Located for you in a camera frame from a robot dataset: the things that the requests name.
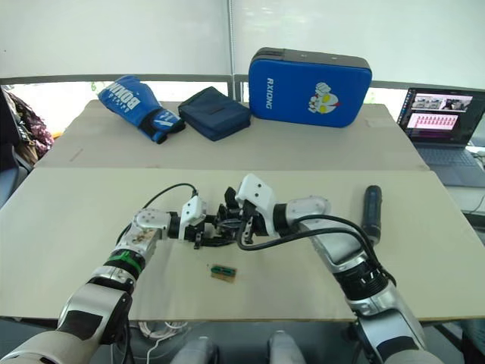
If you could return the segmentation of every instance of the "boxing glove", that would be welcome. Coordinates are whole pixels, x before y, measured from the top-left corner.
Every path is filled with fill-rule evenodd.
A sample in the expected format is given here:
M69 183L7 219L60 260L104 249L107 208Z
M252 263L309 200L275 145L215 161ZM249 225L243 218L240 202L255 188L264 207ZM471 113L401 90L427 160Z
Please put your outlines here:
M172 111L163 108L152 90L135 76L123 76L103 89L99 101L160 144L167 134L177 133L185 124Z

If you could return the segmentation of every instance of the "table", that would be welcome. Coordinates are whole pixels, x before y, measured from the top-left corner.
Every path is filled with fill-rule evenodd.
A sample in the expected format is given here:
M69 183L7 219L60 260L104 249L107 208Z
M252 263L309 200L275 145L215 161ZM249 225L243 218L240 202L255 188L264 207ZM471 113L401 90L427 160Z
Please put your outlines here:
M0 315L57 318L101 265L139 207L176 182L194 183L210 211L246 171L37 168L0 210ZM259 171L280 201L327 197L333 213L360 222L365 188L383 190L376 251L419 319L484 317L485 249L430 171ZM179 210L180 189L154 207ZM211 264L238 269L233 284ZM300 240L260 252L236 246L158 244L134 294L133 320L351 320L332 275Z
M176 111L178 103L163 105ZM354 123L342 129L252 118L251 127L217 142L187 125L158 145L99 101L86 106L36 167L429 169L384 105L363 105Z

